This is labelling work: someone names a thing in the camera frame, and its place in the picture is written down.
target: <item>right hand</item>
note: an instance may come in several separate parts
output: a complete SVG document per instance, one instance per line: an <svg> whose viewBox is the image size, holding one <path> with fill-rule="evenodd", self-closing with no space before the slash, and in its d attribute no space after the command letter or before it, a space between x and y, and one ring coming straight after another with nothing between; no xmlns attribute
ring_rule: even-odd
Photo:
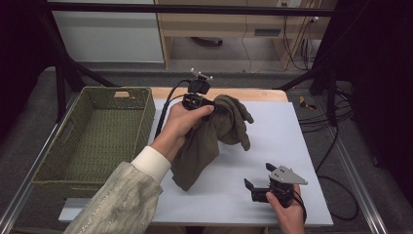
<svg viewBox="0 0 413 234"><path fill-rule="evenodd" d="M294 190L300 194L300 186L298 184L294 184ZM288 208L284 208L273 193L267 192L266 196L274 212L276 212L283 234L304 233L303 209L300 204L293 200Z"/></svg>

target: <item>white table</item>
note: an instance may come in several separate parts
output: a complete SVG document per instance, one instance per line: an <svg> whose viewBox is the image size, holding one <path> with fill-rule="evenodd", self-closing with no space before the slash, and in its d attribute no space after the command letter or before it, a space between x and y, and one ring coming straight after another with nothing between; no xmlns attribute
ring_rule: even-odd
<svg viewBox="0 0 413 234"><path fill-rule="evenodd" d="M156 99L157 112L150 136L153 139L164 100ZM278 224L271 206L252 202L244 178L256 187L267 187L265 163L286 166L308 180L301 186L307 209L306 226L330 226L331 215L325 204L306 143L290 102L243 101L255 122L247 124L251 148L220 144L220 155L208 165L188 192L179 188L169 171L162 181L164 192L153 223L173 225ZM89 199L68 199L59 217L71 221Z"/></svg>

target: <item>green woven basket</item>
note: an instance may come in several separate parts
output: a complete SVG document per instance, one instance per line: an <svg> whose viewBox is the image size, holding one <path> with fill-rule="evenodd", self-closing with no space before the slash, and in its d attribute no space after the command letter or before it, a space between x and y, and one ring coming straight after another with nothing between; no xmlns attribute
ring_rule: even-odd
<svg viewBox="0 0 413 234"><path fill-rule="evenodd" d="M61 198L90 198L148 143L155 115L146 88L85 87L32 184Z"/></svg>

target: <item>hand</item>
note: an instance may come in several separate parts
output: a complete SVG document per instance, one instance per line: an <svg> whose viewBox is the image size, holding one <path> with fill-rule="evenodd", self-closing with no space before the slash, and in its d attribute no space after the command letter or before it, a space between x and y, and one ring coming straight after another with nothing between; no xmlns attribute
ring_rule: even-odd
<svg viewBox="0 0 413 234"><path fill-rule="evenodd" d="M152 142L151 147L172 162L185 142L185 135L199 124L202 117L210 114L213 108L212 105L206 105L195 110L187 110L182 102L173 105L164 128Z"/></svg>
<svg viewBox="0 0 413 234"><path fill-rule="evenodd" d="M300 194L300 186L298 184L294 184L294 190ZM295 200L292 201L288 208L284 208L273 193L267 192L266 196L277 214L283 234L304 233L303 209Z"/></svg>

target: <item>basket handle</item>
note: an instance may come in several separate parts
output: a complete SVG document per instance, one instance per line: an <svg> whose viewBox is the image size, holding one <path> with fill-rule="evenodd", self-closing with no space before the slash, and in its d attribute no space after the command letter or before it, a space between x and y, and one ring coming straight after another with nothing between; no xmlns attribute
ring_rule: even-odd
<svg viewBox="0 0 413 234"><path fill-rule="evenodd" d="M131 94L128 91L117 91L113 98L130 98Z"/></svg>

